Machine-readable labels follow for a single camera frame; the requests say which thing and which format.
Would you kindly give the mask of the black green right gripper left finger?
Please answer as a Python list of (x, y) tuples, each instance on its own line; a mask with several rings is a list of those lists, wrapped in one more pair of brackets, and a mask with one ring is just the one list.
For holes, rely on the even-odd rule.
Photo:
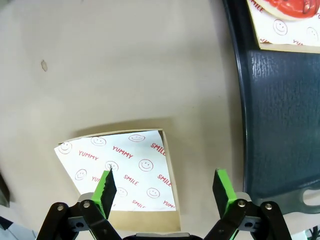
[(89, 231), (94, 240), (120, 240), (108, 221), (117, 192), (113, 170), (104, 171), (91, 198), (73, 206), (64, 202), (51, 205), (36, 240), (76, 240)]

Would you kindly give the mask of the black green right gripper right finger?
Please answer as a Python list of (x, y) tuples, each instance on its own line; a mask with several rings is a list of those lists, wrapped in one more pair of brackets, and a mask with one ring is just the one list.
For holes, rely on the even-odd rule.
[(215, 170), (212, 191), (220, 219), (203, 240), (235, 240), (240, 231), (253, 240), (292, 240), (278, 204), (238, 198), (225, 169)]

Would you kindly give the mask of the red glazed donut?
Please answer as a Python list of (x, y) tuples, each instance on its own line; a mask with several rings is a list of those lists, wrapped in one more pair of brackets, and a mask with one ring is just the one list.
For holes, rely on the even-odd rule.
[(288, 21), (314, 17), (320, 9), (320, 0), (256, 0), (271, 15)]

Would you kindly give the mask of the large black plastic tray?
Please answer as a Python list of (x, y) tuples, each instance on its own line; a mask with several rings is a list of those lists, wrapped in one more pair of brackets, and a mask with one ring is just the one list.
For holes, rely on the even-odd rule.
[(246, 0), (222, 0), (238, 68), (244, 134), (243, 189), (282, 213), (320, 214), (320, 54), (261, 50)]

